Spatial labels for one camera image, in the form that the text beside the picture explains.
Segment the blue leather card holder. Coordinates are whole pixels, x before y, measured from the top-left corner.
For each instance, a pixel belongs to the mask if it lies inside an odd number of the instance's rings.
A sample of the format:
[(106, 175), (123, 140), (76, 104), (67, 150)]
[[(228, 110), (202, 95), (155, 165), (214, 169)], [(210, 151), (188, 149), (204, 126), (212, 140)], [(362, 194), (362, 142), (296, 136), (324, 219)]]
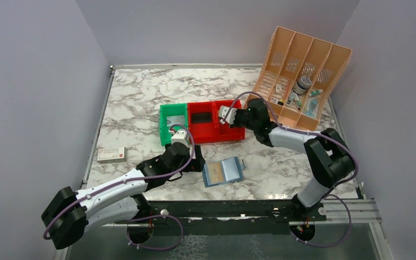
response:
[(214, 161), (214, 162), (215, 163), (220, 162), (222, 164), (225, 180), (222, 183), (211, 184), (209, 177), (207, 175), (207, 165), (213, 162), (207, 162), (202, 171), (205, 187), (213, 187), (213, 186), (224, 185), (228, 183), (234, 183), (234, 182), (242, 181), (244, 179), (243, 170), (245, 169), (245, 164), (244, 164), (244, 161), (240, 160), (238, 157), (230, 157), (227, 159)]

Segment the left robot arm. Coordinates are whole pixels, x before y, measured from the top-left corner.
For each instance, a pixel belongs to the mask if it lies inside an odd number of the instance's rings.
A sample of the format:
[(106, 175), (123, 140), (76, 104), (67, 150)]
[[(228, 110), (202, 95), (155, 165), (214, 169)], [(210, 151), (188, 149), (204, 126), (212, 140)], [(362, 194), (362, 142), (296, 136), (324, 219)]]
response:
[(163, 154), (144, 160), (112, 181), (74, 191), (60, 189), (41, 215), (43, 238), (56, 249), (76, 243), (85, 232), (118, 220), (143, 222), (151, 213), (144, 193), (175, 181), (177, 173), (201, 172), (205, 165), (200, 145), (166, 145)]

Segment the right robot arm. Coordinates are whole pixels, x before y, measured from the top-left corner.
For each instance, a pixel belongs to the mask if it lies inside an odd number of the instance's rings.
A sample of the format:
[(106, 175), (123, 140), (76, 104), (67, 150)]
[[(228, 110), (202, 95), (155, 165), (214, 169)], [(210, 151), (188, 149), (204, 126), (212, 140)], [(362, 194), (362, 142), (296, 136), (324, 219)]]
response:
[(335, 187), (350, 181), (349, 174), (358, 170), (357, 161), (337, 130), (303, 131), (284, 126), (261, 97), (249, 100), (244, 109), (221, 106), (218, 117), (221, 124), (253, 131), (261, 144), (291, 149), (307, 156), (313, 176), (292, 198), (291, 214), (297, 220), (309, 217), (315, 205)]

